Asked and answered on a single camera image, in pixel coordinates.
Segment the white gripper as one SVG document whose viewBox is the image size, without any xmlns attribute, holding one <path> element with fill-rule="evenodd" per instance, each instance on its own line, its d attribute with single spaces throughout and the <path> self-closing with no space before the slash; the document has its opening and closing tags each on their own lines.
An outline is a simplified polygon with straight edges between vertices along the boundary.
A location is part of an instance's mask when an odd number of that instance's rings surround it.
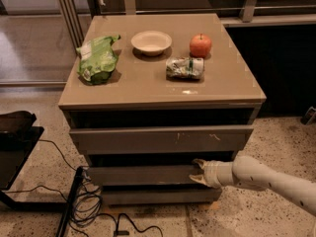
<svg viewBox="0 0 316 237">
<path fill-rule="evenodd" d="M 206 162 L 203 159 L 194 159 L 193 163 L 197 164 L 203 170 L 203 174 L 190 175 L 190 179 L 198 184 L 220 188 L 232 186 L 235 183 L 231 162 Z"/>
</svg>

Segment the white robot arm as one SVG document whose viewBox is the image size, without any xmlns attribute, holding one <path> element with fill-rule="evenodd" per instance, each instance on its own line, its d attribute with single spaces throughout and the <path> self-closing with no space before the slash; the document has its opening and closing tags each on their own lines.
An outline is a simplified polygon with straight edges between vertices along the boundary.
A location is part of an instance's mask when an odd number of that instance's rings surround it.
<svg viewBox="0 0 316 237">
<path fill-rule="evenodd" d="M 239 156 L 232 162 L 195 159 L 201 172 L 190 175 L 196 183 L 210 188 L 236 187 L 261 191 L 269 189 L 316 215 L 316 183 L 278 172 L 250 156 Z"/>
</svg>

